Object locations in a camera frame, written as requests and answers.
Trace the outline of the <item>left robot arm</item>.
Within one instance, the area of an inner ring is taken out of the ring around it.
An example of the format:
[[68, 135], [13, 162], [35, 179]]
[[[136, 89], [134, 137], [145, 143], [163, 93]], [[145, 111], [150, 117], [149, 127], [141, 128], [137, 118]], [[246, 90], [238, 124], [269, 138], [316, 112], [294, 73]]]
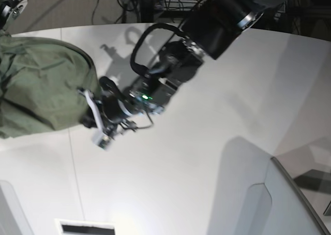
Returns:
[[[87, 128], [101, 126], [110, 130], [119, 124], [134, 129], [128, 118], [141, 112], [159, 113], [180, 86], [190, 81], [203, 65], [203, 56], [219, 58], [268, 9], [287, 0], [201, 0], [195, 4], [182, 25], [156, 23], [148, 27], [137, 41], [130, 67], [137, 78], [124, 90], [107, 77], [99, 80], [106, 96], [92, 99], [80, 119]], [[148, 67], [136, 60], [147, 36], [155, 30], [171, 31], [176, 41], [168, 40], [159, 50], [159, 60]]]

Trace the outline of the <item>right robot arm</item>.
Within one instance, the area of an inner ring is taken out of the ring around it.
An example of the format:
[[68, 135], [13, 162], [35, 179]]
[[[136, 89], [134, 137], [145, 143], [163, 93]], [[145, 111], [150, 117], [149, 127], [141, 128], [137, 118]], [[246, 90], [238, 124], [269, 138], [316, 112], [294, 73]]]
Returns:
[[1, 0], [1, 31], [6, 31], [10, 24], [26, 8], [28, 0]]

